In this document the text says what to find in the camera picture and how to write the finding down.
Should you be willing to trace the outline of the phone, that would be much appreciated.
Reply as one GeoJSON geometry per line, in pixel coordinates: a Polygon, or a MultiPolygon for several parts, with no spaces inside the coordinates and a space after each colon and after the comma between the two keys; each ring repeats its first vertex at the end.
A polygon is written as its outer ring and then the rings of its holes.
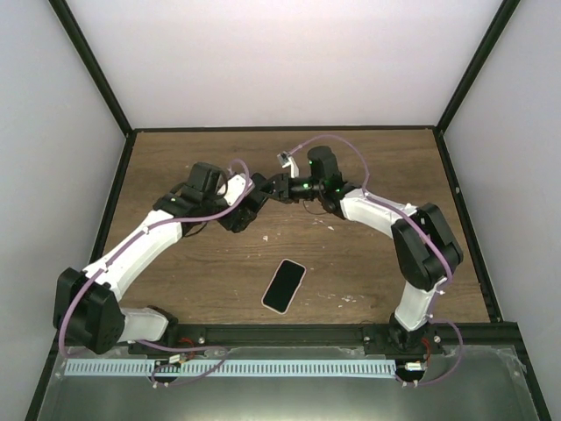
{"type": "Polygon", "coordinates": [[[300,263],[284,259],[276,268],[261,299],[261,304],[277,314],[285,314],[293,302],[307,269],[300,263]]]}

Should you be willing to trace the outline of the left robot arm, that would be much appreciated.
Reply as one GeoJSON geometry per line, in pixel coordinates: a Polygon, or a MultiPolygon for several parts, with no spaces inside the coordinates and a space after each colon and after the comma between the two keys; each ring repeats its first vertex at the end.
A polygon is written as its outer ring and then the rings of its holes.
{"type": "Polygon", "coordinates": [[[121,299],[159,255],[200,226],[218,221],[228,231],[243,231],[266,202],[265,182],[260,173],[197,162],[117,246],[82,270],[63,271],[53,311],[60,353],[71,355],[67,339],[96,354],[121,342],[148,342],[158,353],[171,353],[179,344],[177,318],[156,306],[126,309],[121,299]]]}

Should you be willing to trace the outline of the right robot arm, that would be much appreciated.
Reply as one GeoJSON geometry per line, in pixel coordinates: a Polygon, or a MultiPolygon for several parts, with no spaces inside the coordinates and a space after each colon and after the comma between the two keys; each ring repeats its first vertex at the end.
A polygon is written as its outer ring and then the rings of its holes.
{"type": "Polygon", "coordinates": [[[392,239],[405,287],[390,317],[388,337],[395,351],[413,351],[427,330],[436,297],[464,259],[444,214],[433,203],[396,203],[346,181],[327,146],[309,150],[308,177],[298,176],[289,153],[278,158],[284,170],[260,187],[265,196],[280,203],[317,200],[326,212],[392,239]]]}

